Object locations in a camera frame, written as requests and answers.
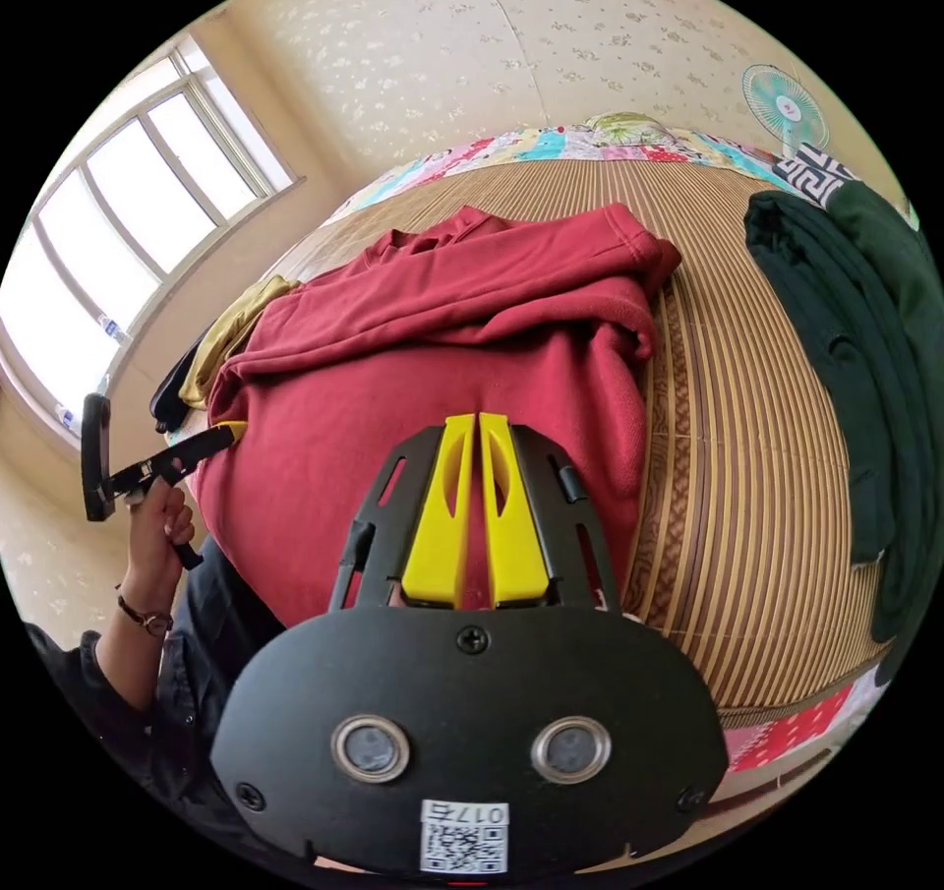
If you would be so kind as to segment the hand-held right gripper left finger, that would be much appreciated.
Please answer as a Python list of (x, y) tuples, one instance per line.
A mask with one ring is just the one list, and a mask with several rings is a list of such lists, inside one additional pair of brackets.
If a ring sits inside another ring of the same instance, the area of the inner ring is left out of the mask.
[(448, 417), (401, 577), (411, 604), (457, 608), (463, 600), (473, 463), (474, 415)]

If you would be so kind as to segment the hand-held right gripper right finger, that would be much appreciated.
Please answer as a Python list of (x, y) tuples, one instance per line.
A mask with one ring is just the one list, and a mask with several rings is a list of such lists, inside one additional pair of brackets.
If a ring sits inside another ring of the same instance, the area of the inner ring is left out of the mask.
[(505, 416), (479, 415), (483, 503), (491, 597), (496, 608), (539, 604), (550, 579)]

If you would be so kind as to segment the person's left hand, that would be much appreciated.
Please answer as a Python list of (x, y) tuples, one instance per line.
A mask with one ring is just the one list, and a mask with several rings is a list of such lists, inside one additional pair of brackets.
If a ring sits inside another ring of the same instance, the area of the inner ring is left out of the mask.
[(132, 608), (170, 610), (183, 571), (176, 548), (194, 535), (193, 513), (183, 491), (157, 479), (130, 507), (128, 564), (120, 591)]

